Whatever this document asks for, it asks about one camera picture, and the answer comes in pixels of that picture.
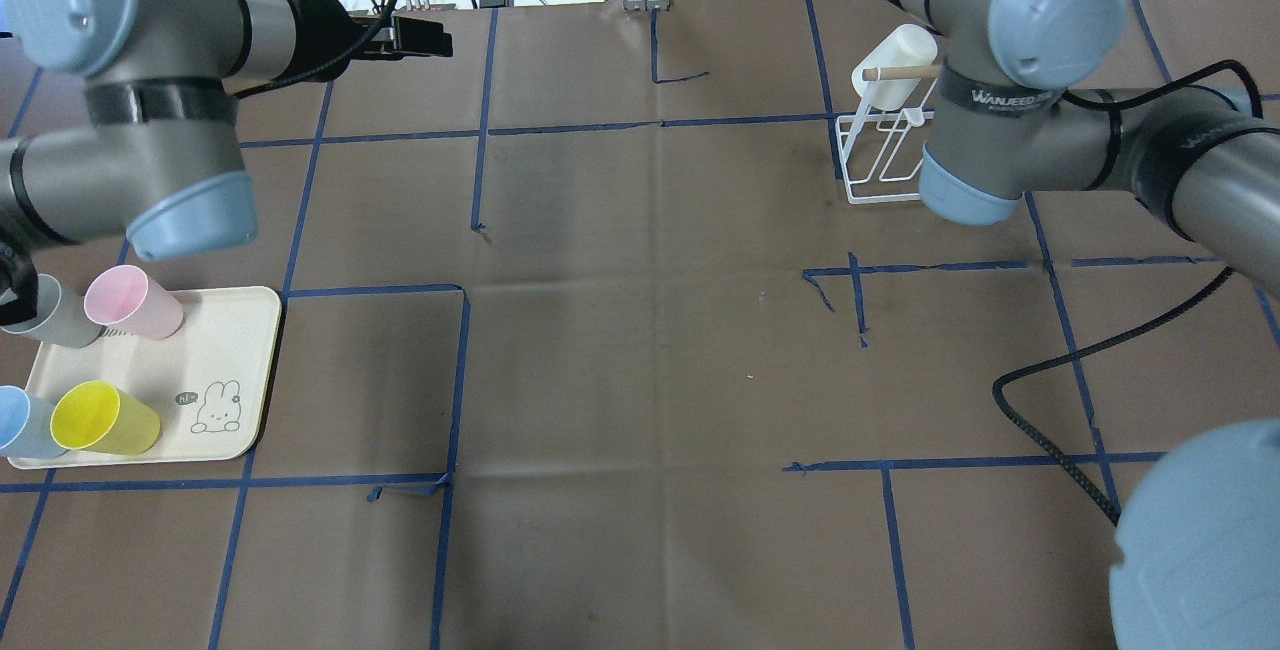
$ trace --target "pink cup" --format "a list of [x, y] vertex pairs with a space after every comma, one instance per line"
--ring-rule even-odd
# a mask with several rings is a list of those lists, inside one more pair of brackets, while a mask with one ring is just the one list
[[92, 281], [84, 293], [84, 313], [99, 325], [151, 340], [173, 335], [184, 316], [178, 298], [131, 264], [111, 267]]

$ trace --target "wooden handle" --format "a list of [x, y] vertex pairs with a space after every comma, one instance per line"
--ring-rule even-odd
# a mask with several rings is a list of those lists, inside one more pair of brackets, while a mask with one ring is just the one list
[[863, 70], [863, 79], [874, 81], [928, 81], [938, 75], [941, 65], [913, 65], [913, 67], [868, 67]]

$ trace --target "yellow cup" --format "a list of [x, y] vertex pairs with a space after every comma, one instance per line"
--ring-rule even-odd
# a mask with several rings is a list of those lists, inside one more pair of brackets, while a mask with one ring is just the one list
[[49, 427], [68, 450], [137, 456], [160, 438], [160, 416], [114, 385], [91, 380], [63, 395]]

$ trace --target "blue cup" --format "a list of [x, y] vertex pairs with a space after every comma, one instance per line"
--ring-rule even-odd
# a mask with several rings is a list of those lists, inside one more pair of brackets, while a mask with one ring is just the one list
[[46, 459], [65, 453], [49, 430], [52, 415], [52, 404], [22, 386], [0, 385], [0, 456]]

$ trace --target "tray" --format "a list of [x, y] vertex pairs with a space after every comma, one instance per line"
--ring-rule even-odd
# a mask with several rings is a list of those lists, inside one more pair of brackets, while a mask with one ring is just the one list
[[42, 343], [27, 392], [58, 403], [87, 380], [105, 380], [160, 416], [160, 439], [141, 456], [69, 450], [50, 459], [9, 458], [19, 470], [228, 461], [262, 426], [280, 297], [270, 287], [174, 290], [187, 311], [165, 340], [100, 337], [82, 349]]

